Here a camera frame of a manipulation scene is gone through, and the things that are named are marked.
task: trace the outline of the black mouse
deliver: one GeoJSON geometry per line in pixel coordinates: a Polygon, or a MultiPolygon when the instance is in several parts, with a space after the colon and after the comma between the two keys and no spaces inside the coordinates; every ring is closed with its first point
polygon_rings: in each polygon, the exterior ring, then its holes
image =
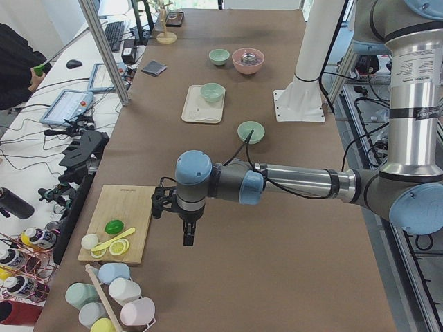
{"type": "Polygon", "coordinates": [[[66,63],[66,67],[68,69],[74,69],[74,68],[80,67],[81,65],[83,65],[83,63],[81,61],[74,60],[74,59],[73,60],[69,60],[66,63]]]}

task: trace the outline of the white table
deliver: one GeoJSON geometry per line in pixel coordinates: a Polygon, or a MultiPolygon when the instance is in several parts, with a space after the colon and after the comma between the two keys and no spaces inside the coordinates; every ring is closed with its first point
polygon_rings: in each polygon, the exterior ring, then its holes
{"type": "MultiPolygon", "coordinates": [[[[123,35],[123,39],[129,36],[130,34],[125,34],[123,35]]],[[[143,54],[144,50],[144,46],[138,47],[137,59],[143,54]]],[[[122,61],[120,52],[113,54],[117,62],[122,61]]],[[[93,65],[96,63],[102,63],[102,58],[96,48],[92,34],[87,33],[60,55],[39,90],[35,92],[26,105],[52,104],[63,89],[86,91],[87,80],[58,84],[48,88],[44,87],[61,81],[89,77],[93,65]],[[82,66],[75,69],[67,69],[66,63],[70,59],[80,60],[82,66]]],[[[106,132],[108,136],[111,136],[121,109],[120,100],[115,93],[107,93],[106,95],[103,93],[94,94],[93,102],[97,102],[98,100],[101,101],[94,106],[93,110],[96,130],[106,132]]],[[[68,136],[48,136],[46,144],[44,145],[43,131],[49,128],[38,121],[46,110],[47,107],[42,106],[26,107],[20,112],[11,124],[10,129],[7,130],[1,138],[2,144],[0,150],[2,153],[0,154],[7,156],[33,156],[33,158],[7,157],[15,167],[21,169],[33,163],[48,163],[48,166],[38,164],[23,170],[17,170],[11,166],[3,156],[0,156],[0,158],[3,159],[3,162],[0,163],[0,187],[8,188],[35,208],[34,215],[26,220],[18,219],[15,216],[11,216],[8,219],[0,216],[0,232],[6,235],[18,235],[28,227],[44,228],[48,222],[60,219],[59,214],[53,213],[54,202],[39,202],[39,194],[37,191],[39,188],[52,188],[59,183],[57,178],[60,174],[63,174],[66,168],[59,166],[58,163],[63,159],[64,155],[62,151],[64,151],[66,146],[72,141],[72,138],[68,136]]],[[[32,328],[0,325],[0,332],[3,331],[32,331],[32,328]]]]}

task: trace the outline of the black thermos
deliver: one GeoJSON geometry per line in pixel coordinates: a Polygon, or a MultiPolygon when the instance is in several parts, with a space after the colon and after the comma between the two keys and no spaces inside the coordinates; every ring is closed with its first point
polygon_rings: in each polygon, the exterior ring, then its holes
{"type": "Polygon", "coordinates": [[[34,213],[34,207],[7,188],[0,187],[0,210],[5,210],[17,218],[27,219],[34,213]]]}

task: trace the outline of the pink bowl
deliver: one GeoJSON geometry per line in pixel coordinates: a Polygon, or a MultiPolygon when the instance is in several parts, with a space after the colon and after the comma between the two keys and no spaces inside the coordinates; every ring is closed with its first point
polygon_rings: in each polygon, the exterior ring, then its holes
{"type": "Polygon", "coordinates": [[[237,69],[240,73],[245,75],[255,74],[263,66],[264,54],[259,50],[256,50],[255,48],[247,48],[247,47],[239,48],[233,53],[233,62],[235,69],[237,69]],[[244,53],[255,54],[255,57],[257,58],[257,64],[254,65],[242,64],[242,55],[244,53]]]}

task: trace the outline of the person's hand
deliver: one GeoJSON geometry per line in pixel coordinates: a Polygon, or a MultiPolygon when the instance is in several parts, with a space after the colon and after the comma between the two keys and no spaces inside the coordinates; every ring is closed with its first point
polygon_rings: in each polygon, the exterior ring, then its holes
{"type": "Polygon", "coordinates": [[[43,73],[42,76],[37,76],[34,72],[34,68],[30,69],[30,74],[31,74],[30,86],[28,87],[28,90],[34,93],[39,87],[40,83],[43,82],[44,78],[46,77],[46,74],[43,73]]]}

